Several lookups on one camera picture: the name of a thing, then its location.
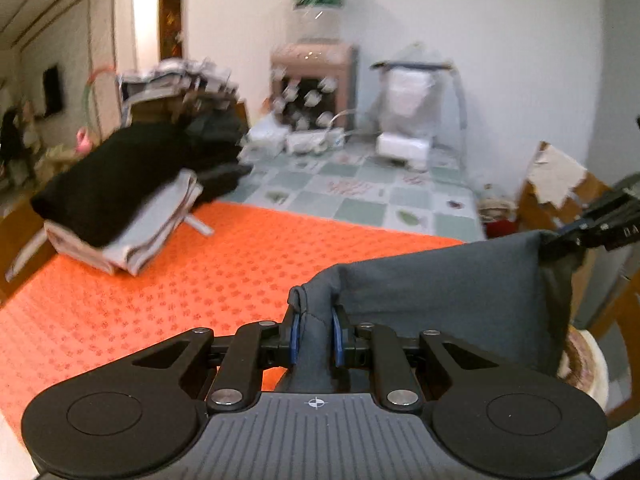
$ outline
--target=doorway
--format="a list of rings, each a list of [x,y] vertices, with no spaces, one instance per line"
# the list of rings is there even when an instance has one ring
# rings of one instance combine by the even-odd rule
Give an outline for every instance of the doorway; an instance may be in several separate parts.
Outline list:
[[[158,10],[160,60],[183,57],[182,0],[159,0]]]

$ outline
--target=white container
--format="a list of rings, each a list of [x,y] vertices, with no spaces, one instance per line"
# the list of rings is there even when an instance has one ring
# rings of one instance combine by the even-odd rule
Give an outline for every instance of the white container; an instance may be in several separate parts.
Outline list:
[[[259,150],[267,156],[275,157],[284,149],[285,140],[290,133],[291,127],[279,124],[271,113],[258,121],[247,133],[246,152]]]
[[[299,43],[337,43],[344,0],[294,0]]]
[[[376,153],[393,160],[402,160],[414,171],[427,171],[431,142],[385,132],[378,136]]]

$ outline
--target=gray folded cloth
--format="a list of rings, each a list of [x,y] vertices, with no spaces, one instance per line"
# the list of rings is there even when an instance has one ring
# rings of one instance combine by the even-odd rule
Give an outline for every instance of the gray folded cloth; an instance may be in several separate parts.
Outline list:
[[[57,252],[109,274],[123,269],[137,276],[185,219],[201,192],[196,174],[181,170],[174,181],[159,189],[140,207],[118,238],[101,249],[91,247],[55,222],[46,221],[44,229]]]

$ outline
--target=red object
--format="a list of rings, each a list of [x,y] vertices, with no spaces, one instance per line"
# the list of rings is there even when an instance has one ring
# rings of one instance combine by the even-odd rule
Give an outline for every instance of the red object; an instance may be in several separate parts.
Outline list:
[[[81,153],[82,155],[88,155],[91,150],[94,148],[94,144],[91,142],[89,138],[89,133],[86,128],[80,128],[78,133],[76,133],[76,153]]]
[[[511,220],[497,220],[484,224],[484,232],[487,238],[500,238],[513,235],[518,232],[518,223]]]
[[[88,85],[94,84],[95,80],[98,79],[98,76],[100,74],[115,74],[115,73],[116,73],[116,67],[114,67],[113,65],[99,66],[93,72],[91,72],[91,74],[89,75],[89,79],[86,80],[86,83]]]
[[[181,225],[139,277],[54,257],[0,310],[0,409],[20,435],[42,390],[197,326],[229,335],[280,321],[289,289],[338,263],[459,245],[250,206],[213,203]],[[264,375],[272,390],[283,370]]]

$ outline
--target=white cloth on chair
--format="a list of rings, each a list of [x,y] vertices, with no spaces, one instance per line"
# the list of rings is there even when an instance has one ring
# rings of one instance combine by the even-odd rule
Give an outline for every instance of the white cloth on chair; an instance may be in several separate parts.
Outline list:
[[[553,146],[538,153],[527,178],[536,189],[541,204],[551,202],[557,209],[587,177],[587,170]]]
[[[137,276],[161,251],[201,192],[196,174],[182,170],[173,182],[163,186],[142,205],[129,227],[116,240],[101,249],[89,246],[54,222],[46,221],[44,227],[57,252],[109,274],[123,269]]]

